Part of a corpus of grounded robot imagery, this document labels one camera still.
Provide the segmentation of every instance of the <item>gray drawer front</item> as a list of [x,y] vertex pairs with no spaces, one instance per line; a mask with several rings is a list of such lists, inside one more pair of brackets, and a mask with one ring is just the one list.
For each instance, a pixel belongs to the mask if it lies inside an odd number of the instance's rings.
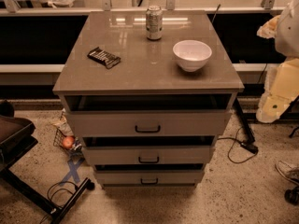
[[147,163],[207,163],[214,147],[84,147],[83,155],[90,165]]
[[222,135],[230,117],[230,112],[66,115],[78,137]]
[[102,186],[161,186],[161,185],[192,185],[201,182],[204,171],[147,171],[147,172],[95,172],[97,182]]

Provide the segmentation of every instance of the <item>can top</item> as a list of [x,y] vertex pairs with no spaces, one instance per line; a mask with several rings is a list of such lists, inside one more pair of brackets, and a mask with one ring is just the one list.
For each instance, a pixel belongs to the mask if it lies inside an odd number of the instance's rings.
[[150,5],[149,10],[150,11],[158,11],[158,10],[161,10],[161,7],[158,5]]

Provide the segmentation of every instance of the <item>orange ball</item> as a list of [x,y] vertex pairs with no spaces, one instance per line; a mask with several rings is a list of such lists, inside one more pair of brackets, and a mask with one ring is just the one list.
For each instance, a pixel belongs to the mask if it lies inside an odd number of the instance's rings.
[[71,149],[75,142],[75,138],[73,136],[67,136],[63,139],[63,147],[65,149]]

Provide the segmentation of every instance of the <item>sneaker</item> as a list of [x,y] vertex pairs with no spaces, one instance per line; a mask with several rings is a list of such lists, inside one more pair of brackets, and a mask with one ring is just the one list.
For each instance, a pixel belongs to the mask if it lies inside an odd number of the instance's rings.
[[285,161],[278,161],[275,166],[278,172],[284,178],[294,183],[295,185],[299,185],[299,166]]

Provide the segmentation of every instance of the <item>can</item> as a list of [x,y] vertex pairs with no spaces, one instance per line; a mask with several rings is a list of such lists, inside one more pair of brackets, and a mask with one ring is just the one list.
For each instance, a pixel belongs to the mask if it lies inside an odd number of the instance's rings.
[[160,6],[149,6],[146,13],[147,38],[159,40],[162,37],[163,12]]

